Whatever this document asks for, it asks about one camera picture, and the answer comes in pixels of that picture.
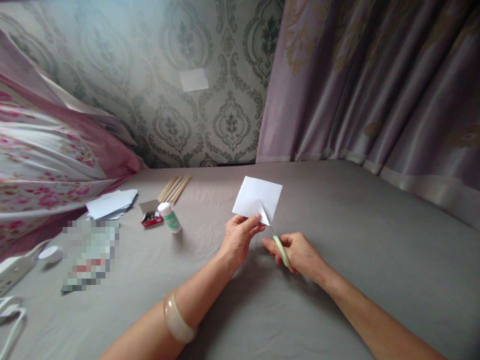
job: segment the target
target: gray bed sheet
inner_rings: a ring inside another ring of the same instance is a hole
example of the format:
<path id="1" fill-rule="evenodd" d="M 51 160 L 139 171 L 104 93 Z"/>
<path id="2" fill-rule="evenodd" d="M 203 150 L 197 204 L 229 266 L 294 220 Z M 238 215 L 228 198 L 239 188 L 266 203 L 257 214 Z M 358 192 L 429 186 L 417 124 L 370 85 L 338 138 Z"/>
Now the gray bed sheet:
<path id="1" fill-rule="evenodd" d="M 179 236 L 144 229 L 139 203 L 174 175 L 193 178 L 175 206 Z M 283 185 L 273 227 L 301 231 L 368 297 L 449 359 L 479 359 L 480 234 L 435 207 L 342 161 L 143 170 L 119 220 L 113 270 L 99 285 L 61 296 L 69 267 L 36 267 L 10 292 L 27 321 L 10 359 L 97 359 L 173 287 L 219 249 L 244 176 Z M 277 266 L 252 240 L 245 264 L 200 325 L 181 359 L 372 359 L 318 286 Z M 61 234 L 54 244 L 66 245 Z M 5 341 L 12 324 L 0 326 Z"/>

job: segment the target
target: glue bottle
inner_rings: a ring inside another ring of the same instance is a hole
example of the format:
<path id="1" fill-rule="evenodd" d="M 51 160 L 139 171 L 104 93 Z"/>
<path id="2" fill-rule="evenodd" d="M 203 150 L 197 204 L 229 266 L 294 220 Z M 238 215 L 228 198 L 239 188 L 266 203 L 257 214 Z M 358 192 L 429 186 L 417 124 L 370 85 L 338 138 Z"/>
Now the glue bottle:
<path id="1" fill-rule="evenodd" d="M 158 205 L 158 211 L 172 233 L 176 234 L 182 231 L 182 225 L 169 202 L 162 202 Z"/>

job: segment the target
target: wallpaper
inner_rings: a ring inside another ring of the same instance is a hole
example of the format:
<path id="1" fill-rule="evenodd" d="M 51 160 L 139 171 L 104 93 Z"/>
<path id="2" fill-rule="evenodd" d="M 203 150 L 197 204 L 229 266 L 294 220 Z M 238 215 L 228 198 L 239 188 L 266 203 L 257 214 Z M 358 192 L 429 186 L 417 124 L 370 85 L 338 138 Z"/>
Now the wallpaper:
<path id="1" fill-rule="evenodd" d="M 281 0 L 40 0 L 0 27 L 52 80 L 122 120 L 151 168 L 251 162 Z M 184 92 L 178 72 L 205 68 Z"/>

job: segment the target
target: hand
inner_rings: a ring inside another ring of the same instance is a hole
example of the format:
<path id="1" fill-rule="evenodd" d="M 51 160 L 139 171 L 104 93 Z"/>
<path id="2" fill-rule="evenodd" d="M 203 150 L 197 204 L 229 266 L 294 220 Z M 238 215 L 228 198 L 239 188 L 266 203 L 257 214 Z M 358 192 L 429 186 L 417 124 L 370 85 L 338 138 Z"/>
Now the hand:
<path id="1" fill-rule="evenodd" d="M 252 238 L 259 232 L 265 230 L 265 226 L 259 222 L 261 218 L 262 216 L 260 214 L 249 218 L 235 215 L 226 223 L 223 244 L 218 254 L 229 256 L 235 270 L 238 269 L 247 258 Z"/>
<path id="2" fill-rule="evenodd" d="M 285 248 L 286 256 L 290 261 L 290 271 L 293 274 L 299 272 L 319 285 L 324 281 L 325 272 L 332 271 L 323 257 L 310 245 L 307 238 L 301 233 L 285 234 L 278 237 Z M 275 256 L 277 265 L 283 263 L 282 254 L 275 241 L 264 237 L 261 241 L 263 246 L 270 250 L 270 255 Z"/>

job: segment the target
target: popsicle stick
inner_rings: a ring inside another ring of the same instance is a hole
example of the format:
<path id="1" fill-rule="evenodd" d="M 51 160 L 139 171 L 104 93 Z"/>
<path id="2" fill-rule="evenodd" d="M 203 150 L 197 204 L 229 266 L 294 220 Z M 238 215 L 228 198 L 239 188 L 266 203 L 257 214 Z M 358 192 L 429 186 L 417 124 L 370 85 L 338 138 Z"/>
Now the popsicle stick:
<path id="1" fill-rule="evenodd" d="M 177 186 L 177 184 L 180 182 L 181 179 L 182 179 L 181 176 L 177 176 L 177 179 L 173 182 L 170 189 L 168 189 L 165 195 L 160 199 L 160 203 L 164 203 L 169 198 L 169 196 L 171 195 L 171 192 L 175 189 L 175 187 Z"/>
<path id="2" fill-rule="evenodd" d="M 180 191 L 180 189 L 182 188 L 183 184 L 185 181 L 187 181 L 187 178 L 189 176 L 185 176 L 185 178 L 181 181 L 181 183 L 178 185 L 178 187 L 175 189 L 175 191 L 173 191 L 171 194 L 170 194 L 170 198 L 169 198 L 169 202 L 173 201 L 173 199 L 175 198 L 175 196 L 177 195 L 177 193 Z"/>
<path id="3" fill-rule="evenodd" d="M 168 184 L 163 188 L 163 191 L 160 193 L 160 195 L 158 195 L 158 197 L 156 198 L 158 201 L 160 201 L 160 199 L 162 198 L 163 195 L 165 195 L 165 192 L 167 191 L 167 189 L 173 184 L 173 182 L 175 181 L 175 178 L 176 176 L 172 176 L 170 181 L 168 182 Z"/>
<path id="4" fill-rule="evenodd" d="M 176 196 L 173 198 L 173 203 L 176 204 L 180 195 L 182 195 L 182 193 L 184 192 L 184 189 L 187 187 L 187 184 L 189 183 L 190 179 L 192 178 L 192 175 L 188 175 L 186 177 L 186 180 L 182 186 L 182 188 L 180 189 L 180 191 L 176 194 Z"/>
<path id="5" fill-rule="evenodd" d="M 175 180 L 177 179 L 177 176 L 174 176 L 170 179 L 170 181 L 168 182 L 167 186 L 165 186 L 165 188 L 163 189 L 163 191 L 161 192 L 160 196 L 157 197 L 157 200 L 160 201 L 166 194 L 167 192 L 169 191 L 169 189 L 172 187 L 172 184 L 175 182 Z"/>
<path id="6" fill-rule="evenodd" d="M 159 203 L 163 203 L 165 202 L 166 198 L 170 196 L 170 193 L 172 192 L 172 190 L 175 188 L 175 186 L 177 185 L 178 181 L 180 180 L 181 176 L 175 176 L 175 179 L 173 180 L 173 182 L 170 184 L 170 186 L 168 187 L 168 189 L 166 189 L 165 193 L 163 194 L 163 196 L 158 200 Z"/>
<path id="7" fill-rule="evenodd" d="M 167 187 L 163 190 L 162 194 L 157 198 L 157 200 L 160 202 L 167 194 L 170 193 L 170 190 L 172 189 L 173 184 L 175 183 L 175 180 L 177 180 L 178 176 L 174 176 L 172 181 L 167 185 Z"/>

